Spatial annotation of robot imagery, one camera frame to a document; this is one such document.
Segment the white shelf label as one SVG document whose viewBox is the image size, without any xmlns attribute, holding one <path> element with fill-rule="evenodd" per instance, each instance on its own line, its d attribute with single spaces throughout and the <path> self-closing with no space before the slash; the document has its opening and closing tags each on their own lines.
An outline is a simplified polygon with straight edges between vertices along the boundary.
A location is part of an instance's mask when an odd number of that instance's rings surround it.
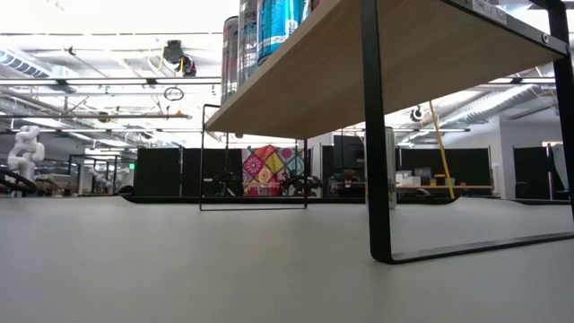
<svg viewBox="0 0 574 323">
<path fill-rule="evenodd" d="M 471 5 L 474 12 L 500 24 L 507 24 L 507 13 L 488 0 L 471 0 Z"/>
</svg>

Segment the black aluminium table frame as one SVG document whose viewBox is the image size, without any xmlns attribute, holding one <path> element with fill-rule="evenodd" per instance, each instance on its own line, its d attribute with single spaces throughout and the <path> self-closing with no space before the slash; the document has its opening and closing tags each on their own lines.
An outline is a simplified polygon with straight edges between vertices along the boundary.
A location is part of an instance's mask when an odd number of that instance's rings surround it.
<svg viewBox="0 0 574 323">
<path fill-rule="evenodd" d="M 447 187 L 398 187 L 397 203 L 399 205 L 446 205 L 452 203 L 449 197 L 439 194 L 446 192 Z M 363 205 L 367 197 L 316 197 L 316 196 L 134 196 L 123 195 L 123 198 L 135 204 L 191 204 L 191 205 L 314 205 L 344 204 Z"/>
</svg>

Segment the wooden desk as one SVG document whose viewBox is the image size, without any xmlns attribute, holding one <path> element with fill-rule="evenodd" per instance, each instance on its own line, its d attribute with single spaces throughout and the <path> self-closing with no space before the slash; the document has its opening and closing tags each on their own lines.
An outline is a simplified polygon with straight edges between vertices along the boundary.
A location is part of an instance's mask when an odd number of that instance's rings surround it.
<svg viewBox="0 0 574 323">
<path fill-rule="evenodd" d="M 492 186 L 397 186 L 396 192 L 401 196 L 416 197 L 455 197 L 460 196 L 491 196 Z"/>
</svg>

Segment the silver ventilation duct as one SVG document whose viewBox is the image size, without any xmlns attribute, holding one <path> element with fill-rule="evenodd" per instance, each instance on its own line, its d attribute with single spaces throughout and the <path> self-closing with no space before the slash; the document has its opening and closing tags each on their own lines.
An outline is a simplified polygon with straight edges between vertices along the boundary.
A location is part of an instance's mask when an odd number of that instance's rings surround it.
<svg viewBox="0 0 574 323">
<path fill-rule="evenodd" d="M 481 98 L 460 118 L 460 121 L 474 123 L 478 120 L 485 120 L 531 100 L 542 106 L 553 105 L 557 102 L 557 98 L 549 90 L 543 90 L 541 86 L 521 85 Z"/>
</svg>

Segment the Celsius arctic vibe can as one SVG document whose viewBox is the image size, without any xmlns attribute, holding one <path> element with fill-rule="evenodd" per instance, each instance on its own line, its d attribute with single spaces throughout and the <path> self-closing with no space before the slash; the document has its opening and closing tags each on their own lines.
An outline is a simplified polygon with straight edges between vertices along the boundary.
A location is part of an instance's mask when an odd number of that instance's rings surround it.
<svg viewBox="0 0 574 323">
<path fill-rule="evenodd" d="M 239 1 L 238 84 L 257 69 L 257 0 Z"/>
</svg>

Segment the colourful patchwork panel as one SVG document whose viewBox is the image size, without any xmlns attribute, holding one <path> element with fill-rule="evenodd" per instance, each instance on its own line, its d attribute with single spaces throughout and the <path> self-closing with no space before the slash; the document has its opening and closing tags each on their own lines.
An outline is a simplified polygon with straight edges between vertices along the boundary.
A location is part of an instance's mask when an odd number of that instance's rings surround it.
<svg viewBox="0 0 574 323">
<path fill-rule="evenodd" d="M 265 145 L 242 151 L 242 184 L 246 196 L 295 196 L 287 180 L 304 173 L 304 150 Z"/>
</svg>

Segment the wooden shelf with black frame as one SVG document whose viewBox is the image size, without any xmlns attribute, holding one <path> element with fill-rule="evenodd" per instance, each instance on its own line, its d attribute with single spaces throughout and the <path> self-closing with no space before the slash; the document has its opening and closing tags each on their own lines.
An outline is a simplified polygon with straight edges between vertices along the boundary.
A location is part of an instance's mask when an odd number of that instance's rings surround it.
<svg viewBox="0 0 574 323">
<path fill-rule="evenodd" d="M 414 253 L 392 250 L 386 113 L 552 63 L 561 123 L 574 121 L 566 5 L 533 2 L 547 11 L 548 32 L 508 14 L 507 24 L 500 24 L 474 12 L 471 0 L 322 0 L 203 128 L 306 140 L 363 123 L 370 254 L 381 263 L 574 240 L 570 231 Z"/>
</svg>

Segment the Celsius peach vibe can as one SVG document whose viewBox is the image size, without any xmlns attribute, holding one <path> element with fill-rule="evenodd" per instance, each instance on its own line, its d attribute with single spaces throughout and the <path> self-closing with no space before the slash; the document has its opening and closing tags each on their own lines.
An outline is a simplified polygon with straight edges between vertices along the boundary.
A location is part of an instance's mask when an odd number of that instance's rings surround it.
<svg viewBox="0 0 574 323">
<path fill-rule="evenodd" d="M 238 16 L 231 16 L 224 22 L 222 40 L 221 104 L 226 102 L 238 87 Z"/>
</svg>

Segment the person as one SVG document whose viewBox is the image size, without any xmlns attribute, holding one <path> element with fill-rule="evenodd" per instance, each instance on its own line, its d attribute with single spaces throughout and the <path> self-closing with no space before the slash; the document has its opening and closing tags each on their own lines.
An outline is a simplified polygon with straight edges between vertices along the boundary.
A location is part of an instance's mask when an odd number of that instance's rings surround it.
<svg viewBox="0 0 574 323">
<path fill-rule="evenodd" d="M 330 197 L 362 197 L 365 193 L 364 183 L 355 175 L 355 170 L 344 170 L 333 174 L 328 180 Z"/>
</svg>

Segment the white box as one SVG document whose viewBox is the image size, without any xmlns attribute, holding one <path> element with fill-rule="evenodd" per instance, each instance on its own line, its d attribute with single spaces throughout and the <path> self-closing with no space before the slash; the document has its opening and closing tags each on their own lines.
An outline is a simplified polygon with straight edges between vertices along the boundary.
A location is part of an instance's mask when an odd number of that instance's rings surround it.
<svg viewBox="0 0 574 323">
<path fill-rule="evenodd" d="M 396 185 L 398 187 L 419 187 L 422 178 L 415 176 L 411 170 L 399 170 L 396 172 Z"/>
</svg>

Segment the black partition panel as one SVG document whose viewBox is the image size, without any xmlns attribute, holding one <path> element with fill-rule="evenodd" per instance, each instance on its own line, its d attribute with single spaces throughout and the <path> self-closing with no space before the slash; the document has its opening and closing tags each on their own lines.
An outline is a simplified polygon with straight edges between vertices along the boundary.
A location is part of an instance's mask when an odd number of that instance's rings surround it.
<svg viewBox="0 0 574 323">
<path fill-rule="evenodd" d="M 200 157 L 200 148 L 189 148 L 183 151 L 183 196 L 200 196 Z M 241 150 L 204 149 L 204 178 L 211 178 L 224 170 L 231 170 L 242 177 L 243 164 Z"/>
<path fill-rule="evenodd" d="M 514 147 L 513 156 L 517 199 L 570 199 L 547 147 Z"/>
<path fill-rule="evenodd" d="M 179 153 L 178 148 L 140 148 L 135 165 L 135 194 L 137 196 L 178 196 Z"/>
<path fill-rule="evenodd" d="M 396 169 L 410 170 L 414 176 L 430 178 L 445 175 L 440 149 L 396 148 Z M 445 158 L 450 177 L 456 185 L 490 186 L 491 169 L 487 148 L 446 149 Z"/>
</svg>

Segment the black wheel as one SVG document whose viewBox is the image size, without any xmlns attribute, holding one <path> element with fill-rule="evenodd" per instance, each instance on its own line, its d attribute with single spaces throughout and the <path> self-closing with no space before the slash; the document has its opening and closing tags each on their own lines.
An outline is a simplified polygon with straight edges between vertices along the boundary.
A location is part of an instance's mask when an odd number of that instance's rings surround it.
<svg viewBox="0 0 574 323">
<path fill-rule="evenodd" d="M 28 195 L 37 191 L 34 181 L 25 178 L 17 172 L 2 168 L 0 168 L 0 185 L 6 187 L 9 193 Z"/>
</svg>

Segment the black cabinet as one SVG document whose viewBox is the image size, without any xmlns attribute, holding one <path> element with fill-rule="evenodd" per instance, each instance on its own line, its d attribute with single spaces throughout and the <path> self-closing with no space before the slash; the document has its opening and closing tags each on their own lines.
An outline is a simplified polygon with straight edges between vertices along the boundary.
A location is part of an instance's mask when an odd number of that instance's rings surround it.
<svg viewBox="0 0 574 323">
<path fill-rule="evenodd" d="M 364 171 L 364 147 L 358 136 L 335 135 L 334 136 L 334 173 L 342 173 L 344 170 L 355 170 L 355 175 L 361 179 L 365 187 Z"/>
</svg>

